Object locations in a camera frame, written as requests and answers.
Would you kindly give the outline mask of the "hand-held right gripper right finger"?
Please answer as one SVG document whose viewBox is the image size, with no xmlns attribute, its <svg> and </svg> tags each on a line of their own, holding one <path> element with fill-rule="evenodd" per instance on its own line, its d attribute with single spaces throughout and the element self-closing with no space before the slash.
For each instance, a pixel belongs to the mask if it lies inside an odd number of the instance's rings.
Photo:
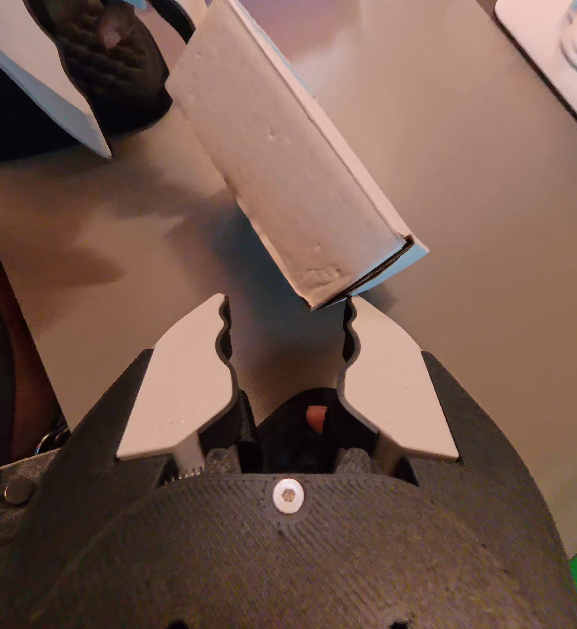
<svg viewBox="0 0 577 629">
<path fill-rule="evenodd" d="M 341 405 L 376 435 L 373 456 L 384 472 L 403 457 L 457 461 L 451 434 L 420 346 L 360 296 L 347 298 Z"/>
</svg>

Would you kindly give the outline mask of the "white tray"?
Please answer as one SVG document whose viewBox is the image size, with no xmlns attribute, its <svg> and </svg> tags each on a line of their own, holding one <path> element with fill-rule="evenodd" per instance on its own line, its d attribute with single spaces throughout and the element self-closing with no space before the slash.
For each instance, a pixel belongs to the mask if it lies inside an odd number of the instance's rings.
<svg viewBox="0 0 577 629">
<path fill-rule="evenodd" d="M 577 71 L 564 57 L 560 38 L 572 1 L 498 1 L 497 20 L 577 115 Z"/>
</svg>

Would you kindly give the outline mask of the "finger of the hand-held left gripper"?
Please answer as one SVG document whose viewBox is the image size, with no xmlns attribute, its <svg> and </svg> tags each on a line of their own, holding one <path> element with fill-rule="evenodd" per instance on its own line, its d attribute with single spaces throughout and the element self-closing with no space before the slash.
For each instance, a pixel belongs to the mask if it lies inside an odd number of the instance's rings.
<svg viewBox="0 0 577 629">
<path fill-rule="evenodd" d="M 25 1 L 0 1 L 0 68 L 58 127 L 111 159 L 93 109 L 70 80 L 56 43 Z"/>
</svg>

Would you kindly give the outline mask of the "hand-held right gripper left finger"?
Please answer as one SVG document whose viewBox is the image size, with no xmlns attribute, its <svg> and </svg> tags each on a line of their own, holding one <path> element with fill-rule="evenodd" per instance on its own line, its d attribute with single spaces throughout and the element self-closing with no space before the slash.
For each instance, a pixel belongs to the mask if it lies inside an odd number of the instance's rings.
<svg viewBox="0 0 577 629">
<path fill-rule="evenodd" d="M 171 455 L 181 476 L 203 473 L 200 432 L 237 399 L 229 333 L 229 299 L 216 294 L 162 335 L 152 348 L 118 460 Z"/>
</svg>

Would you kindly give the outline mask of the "white cardboard box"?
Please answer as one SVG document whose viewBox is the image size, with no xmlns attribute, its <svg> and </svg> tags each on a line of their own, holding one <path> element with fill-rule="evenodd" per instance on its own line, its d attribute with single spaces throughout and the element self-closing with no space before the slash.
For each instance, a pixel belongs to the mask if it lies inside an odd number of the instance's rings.
<svg viewBox="0 0 577 629">
<path fill-rule="evenodd" d="M 428 253 L 239 1 L 212 1 L 167 90 L 294 292 L 318 310 Z"/>
</svg>

